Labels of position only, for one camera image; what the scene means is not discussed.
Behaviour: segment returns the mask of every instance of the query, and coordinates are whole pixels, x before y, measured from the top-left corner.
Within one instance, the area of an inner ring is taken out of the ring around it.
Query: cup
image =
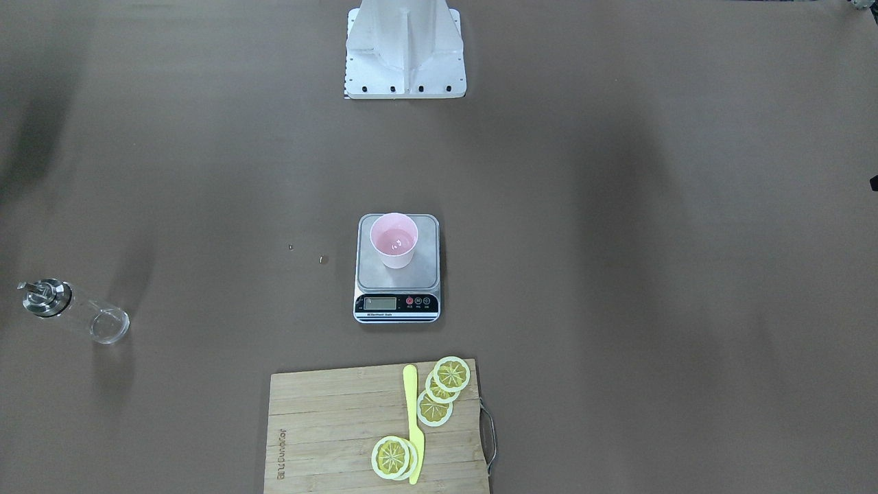
[[[400,269],[412,262],[414,246],[418,243],[418,226],[405,214],[388,213],[372,223],[369,238],[381,262],[389,268]]]

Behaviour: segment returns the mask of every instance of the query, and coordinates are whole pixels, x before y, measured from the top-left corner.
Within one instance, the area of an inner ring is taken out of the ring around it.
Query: white mounting plate
[[[348,34],[360,9],[348,12]],[[460,33],[460,12],[449,9]],[[345,59],[344,97],[351,99],[462,98],[466,94],[463,54],[434,54],[415,72],[403,91],[406,74],[375,62],[374,55],[351,53]]]

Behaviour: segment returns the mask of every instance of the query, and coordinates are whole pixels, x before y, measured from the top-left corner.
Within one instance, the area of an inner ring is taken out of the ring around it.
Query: gray table
[[[498,494],[878,490],[871,15],[452,2],[466,98],[355,102],[355,6],[0,5],[0,491],[261,492],[270,374],[446,354]],[[351,317],[390,210],[442,223],[437,323]]]

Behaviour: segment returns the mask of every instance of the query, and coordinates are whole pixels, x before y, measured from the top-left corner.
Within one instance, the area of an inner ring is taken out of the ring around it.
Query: kitchen scale
[[[432,214],[409,214],[418,226],[412,262],[392,269],[381,262],[369,232],[382,215],[360,218],[356,234],[354,319],[360,323],[432,323],[439,318],[439,221]]]

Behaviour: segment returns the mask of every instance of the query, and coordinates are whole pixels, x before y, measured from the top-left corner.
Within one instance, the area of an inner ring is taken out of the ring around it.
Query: cutting board
[[[418,483],[385,480],[372,471],[371,452],[384,436],[408,437],[406,364],[273,374],[265,448],[265,494],[320,492],[455,492],[490,494],[479,432],[479,380],[454,402],[448,422],[424,431]],[[418,367],[418,393],[435,362]]]

